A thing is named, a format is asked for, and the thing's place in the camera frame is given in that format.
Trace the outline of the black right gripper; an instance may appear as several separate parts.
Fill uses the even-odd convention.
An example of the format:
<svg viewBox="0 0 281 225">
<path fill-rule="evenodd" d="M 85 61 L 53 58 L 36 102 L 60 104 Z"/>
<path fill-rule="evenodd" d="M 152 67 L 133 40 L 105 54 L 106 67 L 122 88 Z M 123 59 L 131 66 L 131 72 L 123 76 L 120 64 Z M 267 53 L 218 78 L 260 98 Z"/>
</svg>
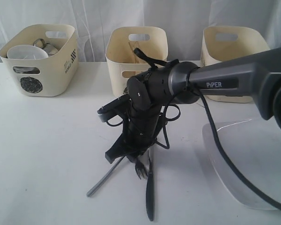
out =
<svg viewBox="0 0 281 225">
<path fill-rule="evenodd" d="M 153 105 L 147 110 L 141 110 L 129 103 L 125 110 L 122 138 L 118 138 L 105 152 L 106 160 L 112 164 L 115 159 L 125 155 L 131 163 L 140 160 L 162 130 L 161 109 L 161 105 Z"/>
</svg>

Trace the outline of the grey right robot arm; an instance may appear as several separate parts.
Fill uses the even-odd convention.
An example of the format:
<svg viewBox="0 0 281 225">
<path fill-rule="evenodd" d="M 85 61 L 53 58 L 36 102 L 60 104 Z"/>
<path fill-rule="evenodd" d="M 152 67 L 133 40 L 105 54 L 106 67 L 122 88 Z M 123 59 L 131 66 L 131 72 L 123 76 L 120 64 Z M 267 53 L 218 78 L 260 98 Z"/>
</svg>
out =
<svg viewBox="0 0 281 225">
<path fill-rule="evenodd" d="M 205 67 L 155 60 L 140 49 L 134 52 L 150 68 L 130 77 L 127 94 L 99 110 L 103 121 L 116 115 L 123 119 L 122 134 L 105 153 L 110 163 L 138 157 L 155 143 L 167 122 L 161 109 L 195 103 L 202 95 L 250 96 L 261 117 L 275 118 L 281 129 L 281 47 Z"/>
</svg>

